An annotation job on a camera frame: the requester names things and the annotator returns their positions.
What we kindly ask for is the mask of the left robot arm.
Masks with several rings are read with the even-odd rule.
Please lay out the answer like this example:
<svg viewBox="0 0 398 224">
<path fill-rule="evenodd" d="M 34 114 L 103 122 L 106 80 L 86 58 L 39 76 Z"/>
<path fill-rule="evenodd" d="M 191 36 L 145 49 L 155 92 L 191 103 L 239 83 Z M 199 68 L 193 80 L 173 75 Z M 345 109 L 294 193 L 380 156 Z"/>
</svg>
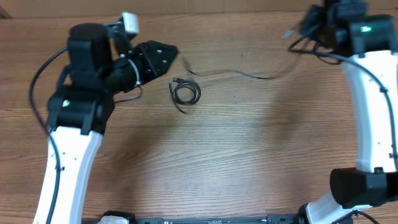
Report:
<svg viewBox="0 0 398 224">
<path fill-rule="evenodd" d="M 153 40 L 132 46 L 137 29 L 85 23 L 70 29 L 70 64 L 58 78 L 41 125 L 48 156 L 35 223 L 81 223 L 95 155 L 115 108 L 114 96 L 166 74 L 178 55 Z"/>
</svg>

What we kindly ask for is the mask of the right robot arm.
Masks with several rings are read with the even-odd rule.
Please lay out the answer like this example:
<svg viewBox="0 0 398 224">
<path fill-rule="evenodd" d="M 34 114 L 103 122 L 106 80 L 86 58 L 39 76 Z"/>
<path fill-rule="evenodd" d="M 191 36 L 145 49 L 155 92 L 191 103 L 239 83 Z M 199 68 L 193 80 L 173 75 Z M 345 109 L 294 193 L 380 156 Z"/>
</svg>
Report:
<svg viewBox="0 0 398 224">
<path fill-rule="evenodd" d="M 395 18 L 368 14 L 365 1 L 312 5 L 300 23 L 312 54 L 341 65 L 354 107 L 356 165 L 336 168 L 329 191 L 301 206 L 296 223 L 351 223 L 397 200 L 397 36 Z"/>
</svg>

